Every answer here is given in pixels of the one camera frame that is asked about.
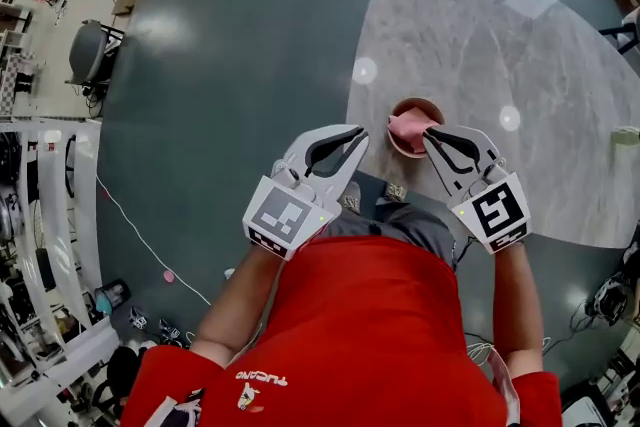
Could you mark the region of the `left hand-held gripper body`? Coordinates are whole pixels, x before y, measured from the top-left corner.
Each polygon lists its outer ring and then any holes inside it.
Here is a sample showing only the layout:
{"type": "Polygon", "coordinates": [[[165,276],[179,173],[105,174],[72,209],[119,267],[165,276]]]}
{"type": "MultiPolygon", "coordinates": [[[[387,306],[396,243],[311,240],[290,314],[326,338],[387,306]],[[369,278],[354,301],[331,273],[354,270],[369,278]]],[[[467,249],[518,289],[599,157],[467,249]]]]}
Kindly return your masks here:
{"type": "Polygon", "coordinates": [[[280,258],[291,258],[342,213],[342,164],[314,171],[294,157],[275,161],[244,213],[245,236],[280,258]]]}

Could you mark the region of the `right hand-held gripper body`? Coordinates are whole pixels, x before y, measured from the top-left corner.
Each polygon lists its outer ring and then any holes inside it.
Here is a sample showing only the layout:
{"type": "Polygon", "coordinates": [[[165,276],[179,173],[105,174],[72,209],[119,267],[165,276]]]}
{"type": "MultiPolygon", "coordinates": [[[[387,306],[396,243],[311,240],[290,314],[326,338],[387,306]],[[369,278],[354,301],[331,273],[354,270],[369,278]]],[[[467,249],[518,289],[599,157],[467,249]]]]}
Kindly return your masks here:
{"type": "Polygon", "coordinates": [[[531,214],[515,172],[499,159],[449,203],[469,234],[495,254],[530,233],[531,214]]]}

